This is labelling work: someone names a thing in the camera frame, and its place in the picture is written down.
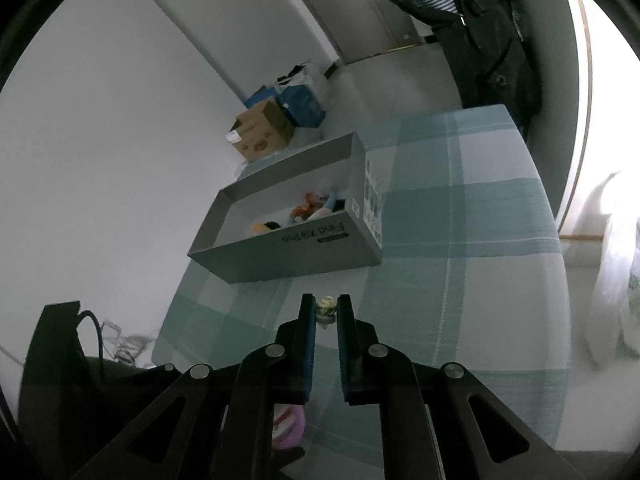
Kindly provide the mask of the pink ring hair accessory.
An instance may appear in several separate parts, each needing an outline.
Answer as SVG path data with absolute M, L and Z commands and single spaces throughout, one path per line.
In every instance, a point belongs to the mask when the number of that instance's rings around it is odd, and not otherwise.
M 271 439 L 274 450 L 288 450 L 300 445 L 305 429 L 306 415 L 303 405 L 274 406 Z

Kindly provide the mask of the red white small toy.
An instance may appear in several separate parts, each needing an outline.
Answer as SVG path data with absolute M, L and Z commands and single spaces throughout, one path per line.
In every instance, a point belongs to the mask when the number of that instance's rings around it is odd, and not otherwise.
M 328 200 L 329 196 L 326 194 L 318 194 L 315 192 L 307 192 L 305 194 L 304 202 L 301 205 L 296 206 L 290 217 L 294 221 L 306 221 L 315 212 L 324 207 L 324 204 Z

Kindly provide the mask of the teal plaid tablecloth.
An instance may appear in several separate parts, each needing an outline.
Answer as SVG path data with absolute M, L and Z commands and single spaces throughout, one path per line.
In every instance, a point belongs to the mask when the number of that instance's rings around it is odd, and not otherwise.
M 467 368 L 554 447 L 570 362 L 559 235 L 521 133 L 501 105 L 355 132 L 382 207 L 376 266 L 229 284 L 190 257 L 152 358 L 187 372 L 239 364 L 298 315 L 303 295 L 352 300 L 378 341 L 416 363 Z M 380 413 L 342 388 L 337 320 L 317 324 L 294 479 L 387 479 Z

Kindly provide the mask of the white plastic bag right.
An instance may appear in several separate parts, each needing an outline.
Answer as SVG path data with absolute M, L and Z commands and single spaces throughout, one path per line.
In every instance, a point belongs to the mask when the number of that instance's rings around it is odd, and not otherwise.
M 593 361 L 605 366 L 620 344 L 639 352 L 638 171 L 621 171 L 608 180 L 601 207 L 608 218 L 585 340 Z

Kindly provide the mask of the grey cardboard box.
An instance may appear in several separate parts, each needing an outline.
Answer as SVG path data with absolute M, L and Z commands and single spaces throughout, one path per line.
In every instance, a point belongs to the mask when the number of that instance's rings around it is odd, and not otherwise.
M 352 132 L 223 188 L 188 255 L 229 284 L 376 266 L 381 216 L 366 150 Z

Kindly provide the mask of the brown cardboard box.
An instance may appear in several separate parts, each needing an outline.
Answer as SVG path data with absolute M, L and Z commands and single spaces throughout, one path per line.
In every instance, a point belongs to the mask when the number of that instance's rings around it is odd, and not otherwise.
M 247 162 L 288 147 L 294 133 L 292 122 L 275 99 L 258 102 L 235 118 L 227 141 Z

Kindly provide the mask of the blue box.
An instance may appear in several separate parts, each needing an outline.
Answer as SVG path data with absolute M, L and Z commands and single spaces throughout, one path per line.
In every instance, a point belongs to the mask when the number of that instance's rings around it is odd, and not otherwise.
M 281 90 L 276 87 L 262 86 L 244 102 L 244 105 L 250 108 L 269 99 L 276 100 L 296 127 L 319 128 L 326 118 L 326 111 L 304 84 L 285 87 Z

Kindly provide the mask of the black hanging jacket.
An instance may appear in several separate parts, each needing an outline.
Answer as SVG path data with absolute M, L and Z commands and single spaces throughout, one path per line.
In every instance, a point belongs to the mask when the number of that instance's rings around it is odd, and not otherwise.
M 518 0 L 388 1 L 432 30 L 463 107 L 502 104 L 528 135 L 541 88 Z

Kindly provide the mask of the grey door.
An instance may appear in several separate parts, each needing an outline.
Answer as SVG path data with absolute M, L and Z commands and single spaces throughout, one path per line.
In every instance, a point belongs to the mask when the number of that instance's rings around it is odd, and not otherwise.
M 422 42 L 412 18 L 388 0 L 303 2 L 346 64 Z

